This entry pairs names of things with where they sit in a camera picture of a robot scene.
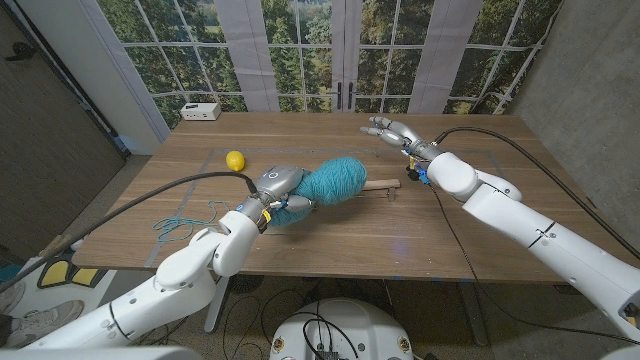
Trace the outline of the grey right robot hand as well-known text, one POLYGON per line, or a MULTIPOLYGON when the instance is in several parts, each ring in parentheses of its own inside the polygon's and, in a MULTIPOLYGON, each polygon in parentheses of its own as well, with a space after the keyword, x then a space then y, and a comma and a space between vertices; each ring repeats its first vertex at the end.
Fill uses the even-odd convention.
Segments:
POLYGON ((382 116, 369 118, 370 127, 361 127, 359 131, 365 135, 374 136, 390 146, 400 148, 408 156, 414 156, 425 161, 433 161, 443 154, 434 143, 426 141, 406 124, 393 121, 382 116))

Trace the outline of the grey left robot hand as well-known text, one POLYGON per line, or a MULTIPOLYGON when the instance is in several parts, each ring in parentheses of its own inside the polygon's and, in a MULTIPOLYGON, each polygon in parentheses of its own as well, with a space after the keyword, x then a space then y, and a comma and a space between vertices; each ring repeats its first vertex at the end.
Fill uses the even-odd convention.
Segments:
POLYGON ((311 213, 315 203, 295 189, 310 172, 291 165, 274 166, 255 182, 255 189, 236 208, 253 220, 260 233, 270 226, 297 223, 311 213))

